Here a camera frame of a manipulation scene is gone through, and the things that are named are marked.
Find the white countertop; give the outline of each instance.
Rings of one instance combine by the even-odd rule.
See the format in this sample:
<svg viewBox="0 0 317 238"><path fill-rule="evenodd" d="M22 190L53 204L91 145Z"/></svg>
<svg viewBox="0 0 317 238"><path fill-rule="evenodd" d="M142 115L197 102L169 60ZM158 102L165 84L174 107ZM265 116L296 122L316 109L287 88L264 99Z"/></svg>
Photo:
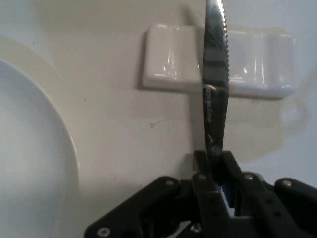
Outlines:
<svg viewBox="0 0 317 238"><path fill-rule="evenodd" d="M190 177L191 153L204 148L201 97L140 82L147 27L203 26L204 0L0 4L0 58L43 88L76 146L80 232L156 177ZM317 187L317 2L226 0L225 9L229 26L295 35L299 89L280 101L230 98L224 148L270 183Z"/></svg>

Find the serrated knife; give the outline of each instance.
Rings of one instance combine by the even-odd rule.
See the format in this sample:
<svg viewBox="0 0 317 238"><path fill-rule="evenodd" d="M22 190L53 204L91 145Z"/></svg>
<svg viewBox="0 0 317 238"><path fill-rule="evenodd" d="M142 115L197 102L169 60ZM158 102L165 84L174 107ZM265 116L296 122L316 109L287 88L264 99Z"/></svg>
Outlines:
<svg viewBox="0 0 317 238"><path fill-rule="evenodd" d="M208 157L222 154L229 98L229 55L222 0L206 0L203 107Z"/></svg>

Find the metal screw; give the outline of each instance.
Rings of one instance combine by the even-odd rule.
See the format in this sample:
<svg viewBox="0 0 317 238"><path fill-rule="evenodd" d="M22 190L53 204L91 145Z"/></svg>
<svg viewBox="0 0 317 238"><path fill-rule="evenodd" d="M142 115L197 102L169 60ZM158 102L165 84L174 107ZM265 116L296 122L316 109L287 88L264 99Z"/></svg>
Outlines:
<svg viewBox="0 0 317 238"><path fill-rule="evenodd" d="M168 180L168 181L166 181L166 185L173 186L174 185L174 181Z"/></svg>
<svg viewBox="0 0 317 238"><path fill-rule="evenodd" d="M201 180L206 180L206 175L200 174L200 175L198 175L198 178Z"/></svg>
<svg viewBox="0 0 317 238"><path fill-rule="evenodd" d="M247 179L247 180L252 180L252 179L253 179L253 175L251 175L251 174L245 174L245 175L244 175L244 178Z"/></svg>
<svg viewBox="0 0 317 238"><path fill-rule="evenodd" d="M282 184L285 185L285 186L287 186L287 187L292 186L292 182L289 181L289 180L283 180Z"/></svg>
<svg viewBox="0 0 317 238"><path fill-rule="evenodd" d="M108 237L111 233L111 230L108 227L101 227L97 231L97 235L99 237Z"/></svg>
<svg viewBox="0 0 317 238"><path fill-rule="evenodd" d="M190 230L194 233L201 233L202 232L202 225L200 225L200 223L195 223L191 226Z"/></svg>

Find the white ceramic dish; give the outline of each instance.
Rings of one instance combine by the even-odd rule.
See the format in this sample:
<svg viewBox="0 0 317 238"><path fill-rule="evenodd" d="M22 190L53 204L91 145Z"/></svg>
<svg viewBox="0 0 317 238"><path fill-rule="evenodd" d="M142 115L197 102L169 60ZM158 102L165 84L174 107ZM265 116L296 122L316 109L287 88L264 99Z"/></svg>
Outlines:
<svg viewBox="0 0 317 238"><path fill-rule="evenodd" d="M76 153L58 113L0 60L0 236L64 237L77 189Z"/></svg>
<svg viewBox="0 0 317 238"><path fill-rule="evenodd" d="M283 98L294 93L295 39L283 31L228 31L230 95ZM147 34L143 84L201 92L203 28L153 24Z"/></svg>

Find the knife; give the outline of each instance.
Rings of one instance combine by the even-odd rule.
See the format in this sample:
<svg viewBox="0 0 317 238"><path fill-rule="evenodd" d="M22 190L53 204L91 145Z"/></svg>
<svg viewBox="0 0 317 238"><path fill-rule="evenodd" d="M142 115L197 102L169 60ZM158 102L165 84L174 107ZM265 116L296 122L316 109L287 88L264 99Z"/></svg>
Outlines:
<svg viewBox="0 0 317 238"><path fill-rule="evenodd" d="M206 0L203 108L207 156L222 154L229 99L229 50L222 0Z"/></svg>

